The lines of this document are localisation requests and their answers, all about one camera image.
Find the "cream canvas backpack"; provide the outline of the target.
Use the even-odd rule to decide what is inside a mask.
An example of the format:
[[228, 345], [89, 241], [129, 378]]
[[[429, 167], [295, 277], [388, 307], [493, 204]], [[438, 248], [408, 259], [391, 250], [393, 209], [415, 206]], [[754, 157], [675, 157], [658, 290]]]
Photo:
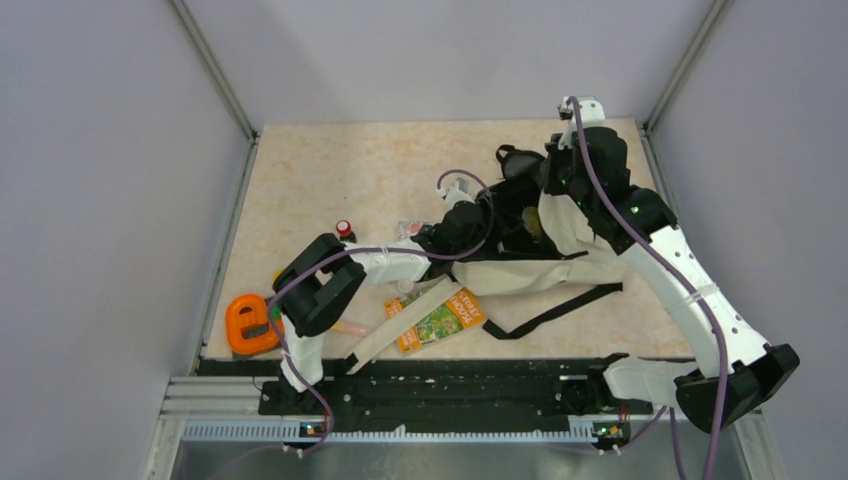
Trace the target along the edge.
[[[476, 200], [491, 200], [494, 230], [486, 243], [487, 260], [457, 261], [449, 273], [424, 294], [437, 307], [461, 288], [475, 297], [534, 293], [560, 284], [587, 285], [589, 291], [544, 312], [539, 320], [556, 319], [569, 311], [623, 288], [624, 263], [592, 237], [582, 238], [586, 221], [566, 196], [543, 191], [539, 153], [503, 145], [496, 152], [501, 182], [483, 188]], [[521, 212], [536, 207], [544, 234], [536, 242], [523, 228]]]

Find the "black Moon and Sixpence book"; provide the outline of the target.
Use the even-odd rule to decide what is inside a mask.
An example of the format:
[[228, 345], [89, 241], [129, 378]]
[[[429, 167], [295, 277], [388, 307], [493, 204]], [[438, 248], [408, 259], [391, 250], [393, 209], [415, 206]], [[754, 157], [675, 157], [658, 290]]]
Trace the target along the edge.
[[521, 212], [523, 228], [536, 242], [543, 237], [544, 231], [541, 226], [540, 216], [536, 207], [526, 207]]

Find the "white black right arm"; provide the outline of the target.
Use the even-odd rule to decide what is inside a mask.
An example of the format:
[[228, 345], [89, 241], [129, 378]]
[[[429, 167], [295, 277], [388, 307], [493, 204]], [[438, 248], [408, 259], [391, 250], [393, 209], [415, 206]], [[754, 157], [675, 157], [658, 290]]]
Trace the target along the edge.
[[612, 412], [625, 400], [668, 406], [713, 433], [771, 399], [800, 365], [730, 304], [688, 246], [677, 218], [651, 189], [630, 181], [627, 144], [615, 130], [555, 133], [545, 145], [544, 193], [578, 210], [660, 300], [689, 344], [688, 363], [614, 354], [586, 385], [589, 404]]

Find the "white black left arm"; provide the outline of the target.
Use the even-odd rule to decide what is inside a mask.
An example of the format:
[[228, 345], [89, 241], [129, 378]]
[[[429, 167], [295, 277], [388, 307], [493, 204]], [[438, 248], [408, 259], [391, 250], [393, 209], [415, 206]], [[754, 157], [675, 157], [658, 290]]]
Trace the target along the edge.
[[283, 401], [302, 414], [317, 407], [324, 335], [362, 286], [439, 279], [476, 254], [494, 225], [491, 200], [461, 200], [431, 229], [393, 244], [343, 242], [330, 233], [316, 237], [272, 283], [269, 307], [283, 320], [274, 329], [283, 353]]

